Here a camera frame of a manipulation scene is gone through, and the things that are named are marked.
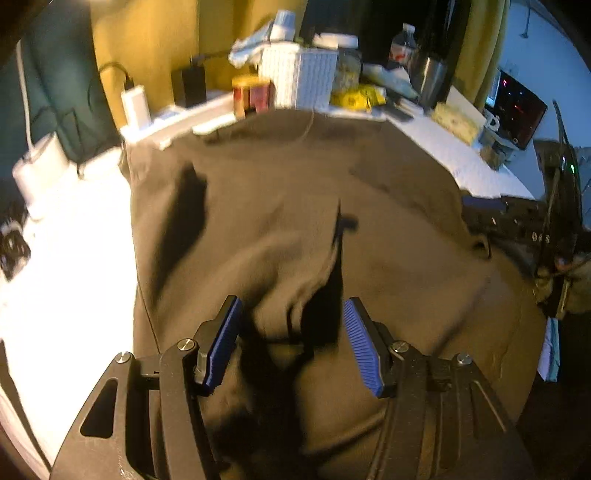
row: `metal screw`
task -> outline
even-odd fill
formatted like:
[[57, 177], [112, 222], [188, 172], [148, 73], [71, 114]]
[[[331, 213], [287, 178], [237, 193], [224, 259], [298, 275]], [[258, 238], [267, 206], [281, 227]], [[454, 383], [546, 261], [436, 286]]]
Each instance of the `metal screw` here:
[[467, 353], [459, 353], [456, 361], [459, 365], [466, 367], [468, 365], [472, 365], [472, 357]]
[[390, 345], [390, 351], [396, 353], [404, 353], [408, 352], [408, 343], [403, 342], [402, 340], [398, 340]]
[[195, 340], [185, 338], [185, 340], [181, 340], [179, 343], [177, 343], [177, 348], [182, 352], [192, 350], [193, 348], [195, 348]]
[[115, 357], [115, 361], [118, 364], [124, 364], [125, 362], [129, 361], [130, 358], [131, 358], [131, 353], [121, 352]]

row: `white bedsheet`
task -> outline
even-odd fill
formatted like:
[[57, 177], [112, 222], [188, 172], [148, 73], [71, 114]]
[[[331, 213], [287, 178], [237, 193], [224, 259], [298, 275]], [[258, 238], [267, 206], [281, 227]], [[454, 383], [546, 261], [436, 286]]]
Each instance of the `white bedsheet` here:
[[[491, 170], [467, 145], [426, 117], [391, 120], [444, 165], [458, 185], [478, 196], [532, 198], [505, 167]], [[132, 351], [137, 286], [129, 186], [116, 168], [120, 150], [75, 171], [51, 214], [29, 222], [32, 257], [10, 284], [0, 284], [0, 338], [22, 406], [47, 459], [62, 441], [96, 381], [117, 352]], [[47, 479], [30, 440], [0, 389], [0, 423]]]

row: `white power adapter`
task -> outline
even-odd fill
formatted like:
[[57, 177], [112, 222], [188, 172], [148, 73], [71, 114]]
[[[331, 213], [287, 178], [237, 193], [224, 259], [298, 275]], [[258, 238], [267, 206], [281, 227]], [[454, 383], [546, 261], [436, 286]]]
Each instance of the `white power adapter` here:
[[57, 134], [53, 132], [39, 140], [34, 146], [35, 157], [20, 159], [12, 169], [29, 215], [40, 220], [48, 209], [49, 197], [70, 167]]
[[152, 124], [148, 101], [143, 85], [121, 92], [123, 110], [127, 118], [127, 124], [136, 130], [141, 130]]

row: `computer screen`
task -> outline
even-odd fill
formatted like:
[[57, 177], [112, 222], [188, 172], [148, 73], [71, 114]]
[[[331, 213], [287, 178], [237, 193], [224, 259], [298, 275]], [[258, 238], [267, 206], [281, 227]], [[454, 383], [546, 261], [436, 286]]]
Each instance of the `computer screen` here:
[[499, 116], [499, 135], [525, 150], [548, 106], [508, 73], [501, 71], [495, 83], [486, 109]]

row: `dark brown fabric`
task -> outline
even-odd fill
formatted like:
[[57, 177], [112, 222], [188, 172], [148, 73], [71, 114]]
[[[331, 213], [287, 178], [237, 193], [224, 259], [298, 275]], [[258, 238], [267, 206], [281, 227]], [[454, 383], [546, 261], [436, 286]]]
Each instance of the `dark brown fabric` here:
[[275, 111], [129, 156], [136, 353], [246, 305], [202, 401], [225, 478], [365, 477], [383, 402], [341, 326], [359, 296], [423, 353], [472, 354], [516, 419], [545, 319], [498, 249], [483, 258], [445, 168], [394, 126]]

